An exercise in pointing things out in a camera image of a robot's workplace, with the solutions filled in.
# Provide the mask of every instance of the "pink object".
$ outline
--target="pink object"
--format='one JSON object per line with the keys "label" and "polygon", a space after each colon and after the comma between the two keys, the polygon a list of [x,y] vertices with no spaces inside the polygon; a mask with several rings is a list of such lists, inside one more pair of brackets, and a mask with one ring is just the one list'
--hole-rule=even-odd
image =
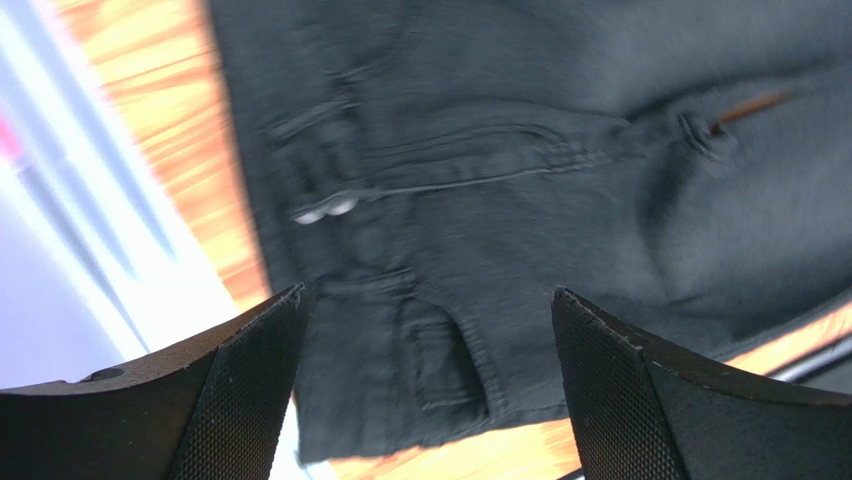
{"label": "pink object", "polygon": [[0,159],[14,162],[22,153],[23,149],[12,128],[0,117]]}

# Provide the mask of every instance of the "wooden floor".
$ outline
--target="wooden floor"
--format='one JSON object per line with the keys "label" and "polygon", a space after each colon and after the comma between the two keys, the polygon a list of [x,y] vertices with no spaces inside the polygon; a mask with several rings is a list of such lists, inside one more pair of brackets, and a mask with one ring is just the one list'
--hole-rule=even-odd
{"label": "wooden floor", "polygon": [[[203,3],[53,1],[234,300],[266,298]],[[847,309],[733,364],[765,373],[849,331]],[[563,421],[334,465],[345,480],[554,480],[579,462]]]}

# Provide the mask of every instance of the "back pocket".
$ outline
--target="back pocket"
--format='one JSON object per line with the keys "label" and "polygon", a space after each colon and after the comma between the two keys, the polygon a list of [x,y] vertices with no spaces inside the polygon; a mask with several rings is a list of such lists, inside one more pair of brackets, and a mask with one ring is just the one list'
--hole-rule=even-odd
{"label": "back pocket", "polygon": [[485,389],[456,322],[443,309],[409,299],[403,318],[415,319],[406,328],[410,347],[414,395],[422,409],[435,409],[485,400]]}

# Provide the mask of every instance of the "black jeans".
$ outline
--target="black jeans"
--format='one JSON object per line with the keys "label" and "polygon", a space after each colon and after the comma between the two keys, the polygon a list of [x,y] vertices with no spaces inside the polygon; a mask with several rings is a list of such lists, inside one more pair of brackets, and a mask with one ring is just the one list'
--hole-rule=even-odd
{"label": "black jeans", "polygon": [[848,0],[211,4],[305,461],[565,417],[556,284],[715,358],[852,285]]}

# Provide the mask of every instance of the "denim fabric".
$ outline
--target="denim fabric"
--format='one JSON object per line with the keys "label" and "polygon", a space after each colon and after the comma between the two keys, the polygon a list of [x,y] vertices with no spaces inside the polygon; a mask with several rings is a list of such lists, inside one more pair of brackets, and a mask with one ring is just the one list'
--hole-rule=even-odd
{"label": "denim fabric", "polygon": [[565,417],[556,284],[714,358],[852,285],[848,0],[210,3],[304,461]]}

